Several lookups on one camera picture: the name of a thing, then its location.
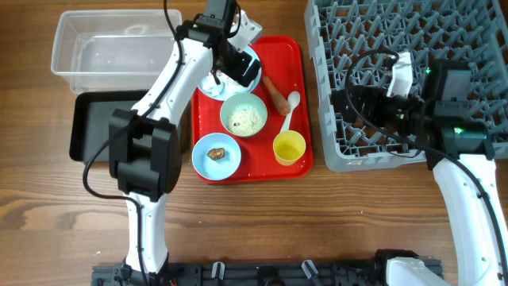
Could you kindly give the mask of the green bowl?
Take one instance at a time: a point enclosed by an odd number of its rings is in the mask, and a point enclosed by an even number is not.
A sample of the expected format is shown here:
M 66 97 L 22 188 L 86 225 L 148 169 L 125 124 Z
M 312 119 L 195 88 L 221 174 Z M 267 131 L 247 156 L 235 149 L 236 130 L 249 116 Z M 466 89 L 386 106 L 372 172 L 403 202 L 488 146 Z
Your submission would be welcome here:
M 224 128 L 238 137 L 252 137 L 267 123 L 264 101 L 251 93 L 232 95 L 221 105 L 219 118 Z

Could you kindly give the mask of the orange carrot piece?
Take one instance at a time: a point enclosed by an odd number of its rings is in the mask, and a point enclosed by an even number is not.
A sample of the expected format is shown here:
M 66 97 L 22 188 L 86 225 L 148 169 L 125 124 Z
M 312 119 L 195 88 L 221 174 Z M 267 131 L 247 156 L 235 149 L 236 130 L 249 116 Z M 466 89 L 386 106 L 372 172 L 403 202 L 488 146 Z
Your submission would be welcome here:
M 275 87 L 268 76 L 263 77 L 263 83 L 269 95 L 271 96 L 271 100 L 279 114 L 282 116 L 288 115 L 291 111 L 289 102 L 283 97 L 283 95 Z

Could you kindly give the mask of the brown food scrap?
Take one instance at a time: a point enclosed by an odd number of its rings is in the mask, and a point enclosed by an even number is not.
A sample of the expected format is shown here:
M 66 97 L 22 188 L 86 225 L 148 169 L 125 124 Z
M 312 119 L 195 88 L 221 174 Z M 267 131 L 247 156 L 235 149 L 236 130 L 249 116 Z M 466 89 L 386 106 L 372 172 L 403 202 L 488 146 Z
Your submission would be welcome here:
M 225 157 L 225 154 L 226 154 L 226 151 L 224 148 L 214 148 L 214 149 L 211 149 L 208 153 L 207 153 L 207 156 L 211 159 L 211 160 L 220 160 L 222 158 Z

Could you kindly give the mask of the yellow plastic cup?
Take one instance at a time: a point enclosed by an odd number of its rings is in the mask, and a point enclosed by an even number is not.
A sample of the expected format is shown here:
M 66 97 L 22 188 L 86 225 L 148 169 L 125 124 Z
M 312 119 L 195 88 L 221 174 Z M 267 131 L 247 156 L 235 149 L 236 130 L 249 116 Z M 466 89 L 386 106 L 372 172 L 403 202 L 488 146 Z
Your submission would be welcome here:
M 277 162 L 283 166 L 289 166 L 303 156 L 306 151 L 306 141 L 299 132 L 286 130 L 275 137 L 272 147 Z

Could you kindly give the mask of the small light blue bowl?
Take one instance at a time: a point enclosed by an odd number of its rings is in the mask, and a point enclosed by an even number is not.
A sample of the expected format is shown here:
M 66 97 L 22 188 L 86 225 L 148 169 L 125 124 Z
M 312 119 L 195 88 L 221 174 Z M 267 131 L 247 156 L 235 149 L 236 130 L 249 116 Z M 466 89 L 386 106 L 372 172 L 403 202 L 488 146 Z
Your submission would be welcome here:
M 241 148 L 225 133 L 210 133 L 192 150 L 194 170 L 204 179 L 219 181 L 232 176 L 241 163 Z

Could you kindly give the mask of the white rice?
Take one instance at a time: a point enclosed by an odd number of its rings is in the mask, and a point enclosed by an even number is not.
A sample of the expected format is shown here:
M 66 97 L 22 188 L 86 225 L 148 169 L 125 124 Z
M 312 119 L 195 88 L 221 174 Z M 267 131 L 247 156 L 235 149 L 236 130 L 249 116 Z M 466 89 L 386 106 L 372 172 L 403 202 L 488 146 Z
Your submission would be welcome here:
M 258 110 L 249 104 L 240 104 L 233 108 L 227 118 L 227 129 L 241 137 L 257 133 L 264 125 L 264 119 Z

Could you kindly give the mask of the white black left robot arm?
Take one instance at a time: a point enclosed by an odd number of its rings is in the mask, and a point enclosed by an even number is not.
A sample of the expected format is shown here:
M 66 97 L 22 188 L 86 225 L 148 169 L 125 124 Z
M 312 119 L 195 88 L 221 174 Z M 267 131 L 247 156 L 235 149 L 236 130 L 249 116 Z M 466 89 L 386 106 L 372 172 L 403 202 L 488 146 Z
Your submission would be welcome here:
M 140 278 L 167 264 L 164 204 L 181 171 L 177 127 L 195 89 L 215 72 L 248 87 L 260 72 L 245 48 L 262 28 L 235 0 L 209 1 L 204 13 L 171 31 L 174 49 L 163 71 L 131 110 L 115 110 L 109 125 L 110 175 L 132 228 L 125 268 Z

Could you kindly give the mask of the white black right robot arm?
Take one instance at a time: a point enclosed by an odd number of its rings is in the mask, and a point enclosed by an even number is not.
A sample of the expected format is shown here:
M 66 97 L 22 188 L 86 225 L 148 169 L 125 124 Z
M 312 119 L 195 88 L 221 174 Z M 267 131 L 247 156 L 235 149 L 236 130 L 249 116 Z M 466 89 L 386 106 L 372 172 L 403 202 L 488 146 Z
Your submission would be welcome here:
M 492 136 L 468 118 L 471 69 L 465 62 L 434 60 L 426 74 L 419 99 L 352 83 L 330 99 L 346 122 L 361 120 L 425 153 L 448 212 L 459 283 L 505 285 L 507 226 Z

